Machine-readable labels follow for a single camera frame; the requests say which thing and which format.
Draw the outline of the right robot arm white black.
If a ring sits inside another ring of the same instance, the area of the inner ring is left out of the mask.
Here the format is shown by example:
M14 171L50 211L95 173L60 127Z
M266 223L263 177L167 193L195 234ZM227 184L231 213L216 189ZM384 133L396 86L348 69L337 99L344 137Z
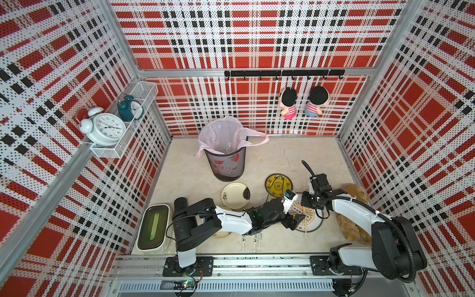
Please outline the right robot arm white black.
M408 219L385 215L344 190L333 189L325 174L315 174L306 161L302 164L310 173L310 190L303 193L302 206L342 215L372 240L366 247L345 244L331 248L332 271L342 273L359 267L379 272L390 280L411 283L419 271L427 268L426 255Z

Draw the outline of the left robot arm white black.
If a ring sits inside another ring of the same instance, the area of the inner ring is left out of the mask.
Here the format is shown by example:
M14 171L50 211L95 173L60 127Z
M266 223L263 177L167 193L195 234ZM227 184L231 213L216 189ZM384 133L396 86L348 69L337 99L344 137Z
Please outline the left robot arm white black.
M273 199L260 207L235 212L215 205L211 198L193 205L189 205L186 198L177 198L172 227L178 266L181 269L195 266L196 248L220 231L251 236L278 223L296 230L305 215L289 213L294 202L294 199Z

